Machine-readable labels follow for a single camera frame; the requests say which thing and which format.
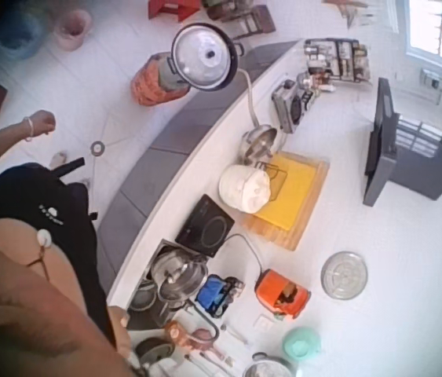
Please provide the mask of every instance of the person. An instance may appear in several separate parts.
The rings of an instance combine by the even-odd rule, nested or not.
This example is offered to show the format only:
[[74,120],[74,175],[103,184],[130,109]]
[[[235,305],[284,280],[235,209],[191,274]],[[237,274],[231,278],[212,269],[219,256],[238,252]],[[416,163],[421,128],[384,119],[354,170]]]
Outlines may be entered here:
[[[0,156],[55,127],[41,110],[0,130]],[[133,375],[126,312],[107,307],[97,275],[88,191],[60,180],[82,164],[0,174],[0,375]]]

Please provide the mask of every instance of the skin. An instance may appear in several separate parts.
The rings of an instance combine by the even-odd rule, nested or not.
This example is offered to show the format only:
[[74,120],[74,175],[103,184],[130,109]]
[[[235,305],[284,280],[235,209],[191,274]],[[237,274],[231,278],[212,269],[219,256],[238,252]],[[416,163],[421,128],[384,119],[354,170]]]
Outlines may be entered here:
[[47,135],[55,130],[57,122],[55,116],[51,112],[39,110],[29,118],[34,124],[34,133],[32,135],[31,127],[26,120],[0,130],[0,157],[16,143],[27,137],[37,137],[43,134]]
[[132,374],[73,302],[0,252],[0,375]]
[[[55,130],[51,112],[30,118],[34,137]],[[0,156],[30,136],[28,122],[0,130]],[[24,266],[38,257],[36,235],[29,224],[0,219],[0,375],[132,375],[122,357],[131,350],[127,313],[108,308],[118,354],[86,315],[75,271],[57,245],[45,256],[50,282],[40,265]]]

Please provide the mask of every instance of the black shirt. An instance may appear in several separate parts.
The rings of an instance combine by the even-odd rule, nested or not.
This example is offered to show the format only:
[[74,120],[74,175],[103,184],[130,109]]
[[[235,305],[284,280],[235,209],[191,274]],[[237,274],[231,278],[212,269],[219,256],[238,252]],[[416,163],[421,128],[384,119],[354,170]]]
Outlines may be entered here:
[[0,175],[0,218],[46,229],[78,278],[86,311],[115,345],[105,293],[97,272],[97,236],[86,207],[52,171],[39,165],[13,167]]

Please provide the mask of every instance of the red stool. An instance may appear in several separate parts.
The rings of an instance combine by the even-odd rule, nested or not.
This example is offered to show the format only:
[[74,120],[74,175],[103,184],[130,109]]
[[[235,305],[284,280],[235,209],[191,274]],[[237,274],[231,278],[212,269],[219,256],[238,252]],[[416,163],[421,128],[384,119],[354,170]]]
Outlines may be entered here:
[[199,11],[200,0],[149,0],[149,20],[158,16],[158,13],[177,14],[178,21],[182,22]]

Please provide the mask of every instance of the hand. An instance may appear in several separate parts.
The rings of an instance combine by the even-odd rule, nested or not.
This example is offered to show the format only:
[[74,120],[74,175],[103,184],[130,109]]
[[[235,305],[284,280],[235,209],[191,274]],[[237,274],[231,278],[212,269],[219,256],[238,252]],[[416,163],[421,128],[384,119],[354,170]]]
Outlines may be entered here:
[[[34,126],[34,133],[32,134],[32,137],[43,134],[47,135],[48,133],[53,132],[55,130],[55,126],[57,125],[55,115],[46,110],[39,110],[38,112],[32,114],[29,118]],[[25,121],[25,123],[27,123],[25,126],[27,127],[28,135],[30,136],[31,127],[27,121]]]
[[118,306],[109,306],[108,313],[112,329],[114,330],[116,349],[121,356],[127,359],[132,351],[130,334],[128,334],[128,331],[126,330],[126,325],[128,324],[130,316],[125,310]]

